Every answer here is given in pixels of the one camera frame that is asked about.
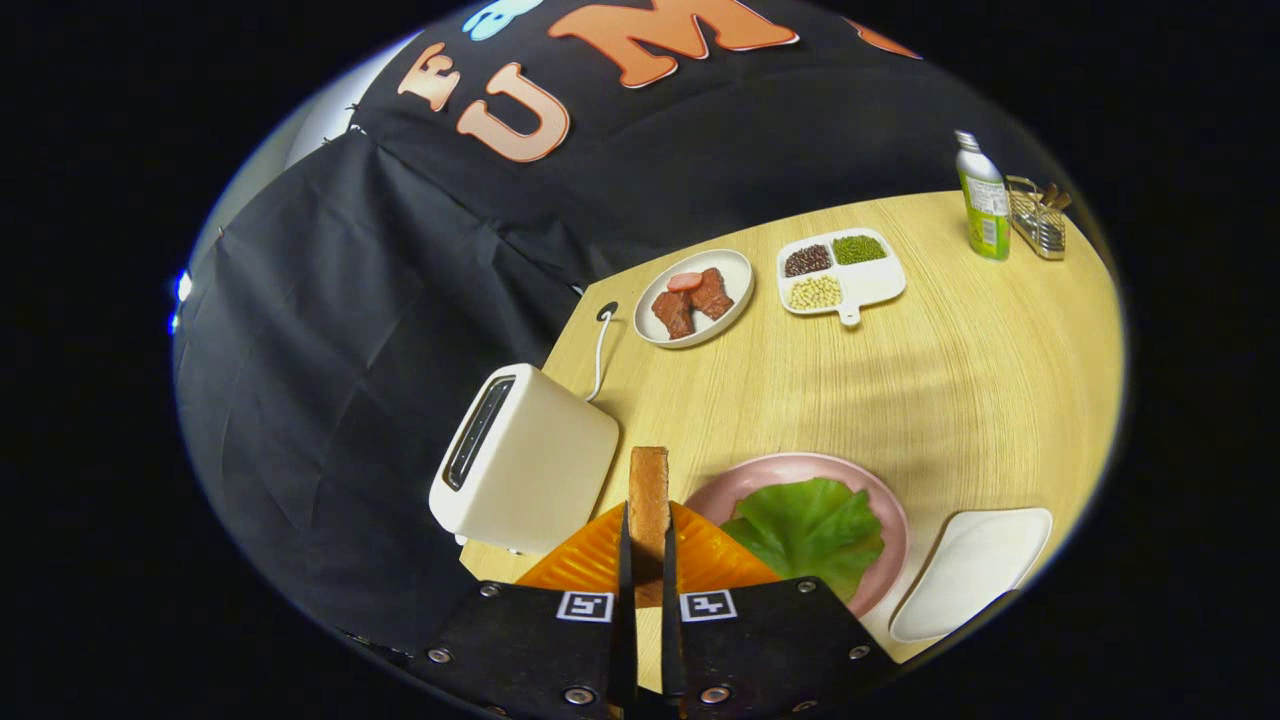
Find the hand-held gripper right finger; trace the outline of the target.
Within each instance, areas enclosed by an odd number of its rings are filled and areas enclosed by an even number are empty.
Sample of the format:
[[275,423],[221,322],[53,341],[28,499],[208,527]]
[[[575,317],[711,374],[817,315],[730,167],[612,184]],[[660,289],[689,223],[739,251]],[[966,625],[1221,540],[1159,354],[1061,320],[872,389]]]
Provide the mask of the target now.
[[691,591],[696,514],[671,506],[660,678],[681,717],[815,717],[895,682],[899,665],[818,577]]

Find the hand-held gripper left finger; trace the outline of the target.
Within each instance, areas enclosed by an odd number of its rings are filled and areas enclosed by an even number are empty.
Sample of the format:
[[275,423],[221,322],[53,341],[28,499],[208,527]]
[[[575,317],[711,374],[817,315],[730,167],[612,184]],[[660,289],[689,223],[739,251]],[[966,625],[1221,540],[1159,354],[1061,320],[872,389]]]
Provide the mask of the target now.
[[410,675],[480,715],[620,715],[637,693],[628,506],[604,519],[611,589],[476,582]]

